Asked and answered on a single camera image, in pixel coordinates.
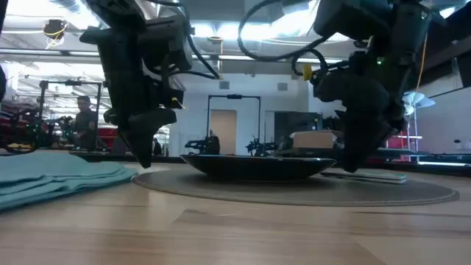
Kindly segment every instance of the ceiling fan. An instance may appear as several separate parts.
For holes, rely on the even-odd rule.
[[[406,109],[404,115],[409,116],[418,108],[430,107],[435,105],[435,101],[426,97],[420,92],[406,92],[403,96],[404,108]]]

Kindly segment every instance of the folded cloth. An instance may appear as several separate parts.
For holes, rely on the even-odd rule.
[[[366,172],[322,172],[324,177],[338,177],[346,180],[360,180],[376,183],[404,184],[407,182],[406,174],[402,173],[366,173]]]
[[[70,154],[34,152],[0,158],[0,210],[92,188],[129,182],[120,163],[88,163]]]

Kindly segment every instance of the green light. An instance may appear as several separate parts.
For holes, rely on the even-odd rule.
[[[384,57],[378,57],[378,58],[376,59],[376,64],[377,64],[377,65],[380,66],[380,65],[382,65],[383,63],[384,63]]]

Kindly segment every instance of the cardboard box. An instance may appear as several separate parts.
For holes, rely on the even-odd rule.
[[[337,138],[344,134],[335,130],[318,130],[309,132],[294,132],[291,134],[293,148],[333,148]]]

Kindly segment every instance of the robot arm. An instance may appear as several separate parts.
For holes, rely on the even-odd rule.
[[[344,169],[354,172],[384,141],[405,128],[403,94],[421,60],[432,20],[417,0],[322,0],[314,30],[369,39],[365,52],[353,53],[346,67],[323,68],[312,76],[314,96],[340,99],[344,117]]]
[[[174,74],[195,74],[191,50],[202,59],[191,39],[191,27],[180,15],[146,21],[134,0],[87,0],[109,29],[88,28],[80,40],[98,46],[113,108],[105,121],[118,126],[139,163],[151,164],[152,140],[159,128],[177,121],[172,109],[181,108],[183,91],[171,88]],[[179,3],[161,4],[178,7]],[[203,60],[213,76],[219,75]],[[144,68],[160,79],[144,74]]]

